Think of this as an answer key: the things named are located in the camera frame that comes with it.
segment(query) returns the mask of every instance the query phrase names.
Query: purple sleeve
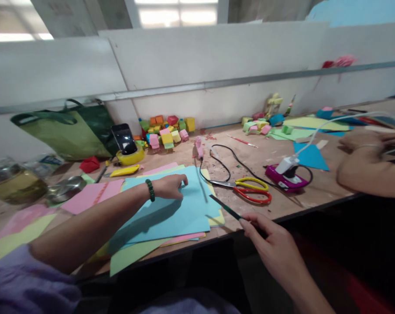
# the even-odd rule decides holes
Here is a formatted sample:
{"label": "purple sleeve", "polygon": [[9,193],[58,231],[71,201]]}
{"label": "purple sleeve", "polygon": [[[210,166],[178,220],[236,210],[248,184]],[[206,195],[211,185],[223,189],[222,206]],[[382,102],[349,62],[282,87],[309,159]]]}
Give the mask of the purple sleeve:
{"label": "purple sleeve", "polygon": [[0,313],[72,313],[80,298],[72,277],[36,260],[27,244],[0,259]]}

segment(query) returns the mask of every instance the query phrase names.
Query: mobile phone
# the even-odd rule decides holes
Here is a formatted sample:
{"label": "mobile phone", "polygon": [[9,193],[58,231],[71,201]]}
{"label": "mobile phone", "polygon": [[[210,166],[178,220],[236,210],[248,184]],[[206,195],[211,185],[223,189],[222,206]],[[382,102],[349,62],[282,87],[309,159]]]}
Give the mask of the mobile phone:
{"label": "mobile phone", "polygon": [[137,151],[136,143],[127,123],[112,126],[111,132],[119,145],[122,155],[130,155]]}

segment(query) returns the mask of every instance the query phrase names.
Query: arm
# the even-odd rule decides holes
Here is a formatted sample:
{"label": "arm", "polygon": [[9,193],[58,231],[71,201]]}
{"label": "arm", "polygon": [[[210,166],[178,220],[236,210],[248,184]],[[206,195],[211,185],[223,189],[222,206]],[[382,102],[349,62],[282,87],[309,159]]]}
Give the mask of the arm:
{"label": "arm", "polygon": [[[335,314],[309,274],[290,233],[262,214],[249,213],[242,217],[245,220],[240,219],[240,223],[245,235],[252,240],[267,270],[289,294],[300,313]],[[268,237],[262,238],[255,227]]]}
{"label": "arm", "polygon": [[[155,196],[182,199],[178,188],[185,175],[174,174],[152,182]],[[150,198],[146,184],[109,198],[30,243],[32,256],[70,274],[102,247]]]}
{"label": "arm", "polygon": [[352,132],[340,143],[354,151],[339,166],[337,181],[359,192],[395,198],[395,164],[381,160],[384,143],[379,135]]}

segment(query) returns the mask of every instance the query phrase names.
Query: green bead bracelet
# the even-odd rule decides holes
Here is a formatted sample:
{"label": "green bead bracelet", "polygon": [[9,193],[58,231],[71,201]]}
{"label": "green bead bracelet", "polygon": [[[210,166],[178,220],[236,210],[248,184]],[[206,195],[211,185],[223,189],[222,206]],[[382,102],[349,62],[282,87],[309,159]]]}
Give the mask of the green bead bracelet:
{"label": "green bead bracelet", "polygon": [[145,182],[148,185],[149,194],[151,194],[151,201],[155,201],[155,193],[154,193],[154,188],[152,187],[151,180],[146,179]]}

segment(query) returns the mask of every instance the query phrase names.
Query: bracelet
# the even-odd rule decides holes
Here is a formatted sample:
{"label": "bracelet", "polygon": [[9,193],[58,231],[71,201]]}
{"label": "bracelet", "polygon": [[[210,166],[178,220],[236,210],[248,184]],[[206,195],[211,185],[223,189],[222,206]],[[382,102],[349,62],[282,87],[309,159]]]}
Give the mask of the bracelet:
{"label": "bracelet", "polygon": [[360,145],[359,147],[356,147],[354,150],[357,150],[358,148],[365,147],[365,146],[375,146],[375,147],[379,147],[382,149],[382,146],[378,145],[378,144],[363,144],[363,145]]}
{"label": "bracelet", "polygon": [[154,193],[154,188],[152,187],[151,180],[146,179],[145,183],[148,185],[149,194],[151,194],[151,201],[155,201],[155,193]]}

